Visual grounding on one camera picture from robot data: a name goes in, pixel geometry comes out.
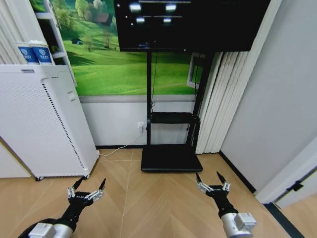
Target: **house in mural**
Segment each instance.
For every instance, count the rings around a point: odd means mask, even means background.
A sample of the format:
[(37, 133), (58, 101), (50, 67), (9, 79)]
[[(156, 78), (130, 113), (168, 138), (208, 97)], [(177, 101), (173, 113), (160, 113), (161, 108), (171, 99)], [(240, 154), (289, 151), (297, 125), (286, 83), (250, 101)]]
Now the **house in mural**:
[(82, 45), (83, 41), (80, 40), (79, 38), (73, 38), (71, 39), (72, 44), (76, 44), (76, 45)]

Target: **white door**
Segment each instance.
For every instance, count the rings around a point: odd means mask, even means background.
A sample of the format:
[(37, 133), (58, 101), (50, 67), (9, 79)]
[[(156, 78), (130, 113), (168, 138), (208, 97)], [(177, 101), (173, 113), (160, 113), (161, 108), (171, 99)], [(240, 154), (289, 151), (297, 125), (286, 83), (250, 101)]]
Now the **white door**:
[(275, 204), (280, 208), (284, 208), (291, 205), (292, 203), (295, 203), (317, 193), (317, 171), (315, 170), (315, 172), (313, 172), (300, 184), (303, 185), (303, 187), (301, 187), (297, 191), (291, 190)]

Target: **baseboard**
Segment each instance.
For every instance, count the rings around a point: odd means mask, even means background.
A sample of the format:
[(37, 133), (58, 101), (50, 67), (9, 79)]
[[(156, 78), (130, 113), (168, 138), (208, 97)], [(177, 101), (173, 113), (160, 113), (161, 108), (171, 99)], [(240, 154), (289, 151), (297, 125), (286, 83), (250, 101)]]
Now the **baseboard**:
[(251, 193), (255, 193), (257, 191), (252, 184), (243, 176), (243, 174), (231, 163), (228, 157), (220, 150), (219, 155), (223, 158), (223, 160), (229, 165), (229, 167), (236, 173), (239, 179), (244, 183), (244, 185), (248, 188)]
[[(124, 145), (96, 145), (96, 149), (117, 149), (123, 147)], [(143, 149), (146, 145), (128, 145), (126, 149)]]
[(264, 206), (290, 235), (291, 238), (305, 238), (273, 203), (264, 204)]

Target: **paper cup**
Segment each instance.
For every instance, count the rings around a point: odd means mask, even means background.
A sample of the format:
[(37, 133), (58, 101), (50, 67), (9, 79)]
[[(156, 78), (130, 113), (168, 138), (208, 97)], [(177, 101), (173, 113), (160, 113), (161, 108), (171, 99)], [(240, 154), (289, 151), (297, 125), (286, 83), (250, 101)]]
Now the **paper cup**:
[(17, 42), (16, 44), (28, 64), (40, 64), (29, 43)]
[(30, 44), (33, 52), (38, 58), (40, 64), (51, 64), (52, 59), (49, 51), (49, 47), (45, 44)]

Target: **wall socket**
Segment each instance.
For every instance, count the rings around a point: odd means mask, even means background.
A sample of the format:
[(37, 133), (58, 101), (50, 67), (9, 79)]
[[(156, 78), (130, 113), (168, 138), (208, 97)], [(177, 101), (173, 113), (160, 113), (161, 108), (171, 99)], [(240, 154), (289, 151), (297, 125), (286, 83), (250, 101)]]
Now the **wall socket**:
[(138, 122), (138, 129), (140, 132), (143, 131), (143, 125), (144, 125), (144, 122)]

